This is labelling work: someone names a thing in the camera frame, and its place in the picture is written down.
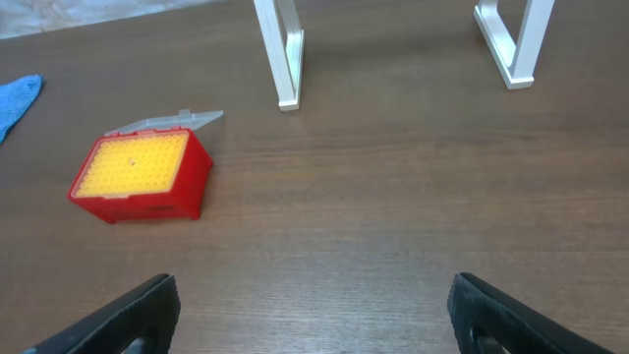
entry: wood grain surface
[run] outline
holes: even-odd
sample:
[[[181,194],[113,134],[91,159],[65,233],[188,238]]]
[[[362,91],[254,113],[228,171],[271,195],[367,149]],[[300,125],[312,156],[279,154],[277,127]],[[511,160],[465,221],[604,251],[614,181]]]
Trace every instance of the wood grain surface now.
[[[46,78],[0,146],[0,352],[169,272],[174,354],[456,353],[445,303],[471,271],[629,353],[629,3],[557,0],[516,91],[474,1],[296,3],[284,114],[251,1],[0,41],[0,82]],[[522,3],[501,8],[516,33]],[[181,108],[228,115],[198,133],[201,220],[66,201],[97,137]]]

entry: white metal leg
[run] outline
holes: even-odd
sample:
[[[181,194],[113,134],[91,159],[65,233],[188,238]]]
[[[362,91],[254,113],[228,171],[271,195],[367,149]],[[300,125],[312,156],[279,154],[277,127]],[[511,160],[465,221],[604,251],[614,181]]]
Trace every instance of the white metal leg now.
[[[498,0],[480,0],[477,5],[474,17],[508,88],[522,89],[533,84],[533,71],[553,4],[554,0],[528,0],[517,45],[498,15]]]
[[[279,108],[299,108],[304,56],[304,31],[299,23],[293,0],[254,0],[257,20],[262,31],[266,54],[279,96]],[[286,29],[280,26],[280,17]]]

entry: red box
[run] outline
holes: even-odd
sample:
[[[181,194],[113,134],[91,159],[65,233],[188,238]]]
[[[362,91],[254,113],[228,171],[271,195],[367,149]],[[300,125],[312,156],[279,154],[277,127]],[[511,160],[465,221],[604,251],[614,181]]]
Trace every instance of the red box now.
[[[160,192],[127,191],[125,193],[104,196],[81,195],[83,191],[80,189],[80,186],[82,188],[83,184],[80,185],[80,182],[87,178],[86,174],[89,173],[92,166],[94,166],[95,163],[99,163],[97,162],[97,159],[95,159],[96,152],[101,151],[101,147],[104,147],[103,144],[120,144],[118,142],[125,140],[140,142],[144,139],[153,137],[156,139],[166,139],[164,138],[165,136],[174,134],[177,134],[178,136],[185,134],[187,137],[183,143],[179,143],[183,144],[183,147],[181,147],[181,157],[178,160],[178,166],[174,170],[174,177],[172,177],[172,183],[169,189]],[[118,150],[115,154],[118,157],[118,160],[120,159],[120,156],[123,155],[119,153]],[[129,161],[131,165],[136,164],[132,158],[129,158]],[[207,154],[195,134],[190,129],[141,131],[131,134],[102,137],[94,143],[89,156],[83,163],[81,171],[77,175],[77,178],[75,178],[72,188],[68,193],[68,199],[109,223],[114,223],[120,220],[155,219],[165,217],[189,217],[192,220],[196,220],[200,218],[200,204],[203,198],[203,191],[207,182],[207,176],[212,165],[213,161],[209,157],[209,154]],[[115,173],[111,173],[111,171],[107,170],[106,173],[115,175]],[[118,174],[115,178],[120,180],[123,177],[120,177],[120,174]]]

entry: pipette tip box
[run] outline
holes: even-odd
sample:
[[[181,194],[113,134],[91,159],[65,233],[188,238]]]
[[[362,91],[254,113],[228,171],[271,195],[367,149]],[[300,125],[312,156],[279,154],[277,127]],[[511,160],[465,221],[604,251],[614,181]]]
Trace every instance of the pipette tip box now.
[[[101,137],[68,199],[102,220],[200,218],[213,161],[188,128]]]

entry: clear plastic lid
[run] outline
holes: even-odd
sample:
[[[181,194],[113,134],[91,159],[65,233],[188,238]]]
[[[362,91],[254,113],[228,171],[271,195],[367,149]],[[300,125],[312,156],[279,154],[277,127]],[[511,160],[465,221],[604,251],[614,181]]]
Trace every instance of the clear plastic lid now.
[[[105,136],[129,134],[142,130],[167,130],[175,127],[196,130],[222,116],[223,111],[191,113],[190,109],[182,109],[176,116],[142,119],[136,123],[107,132]]]

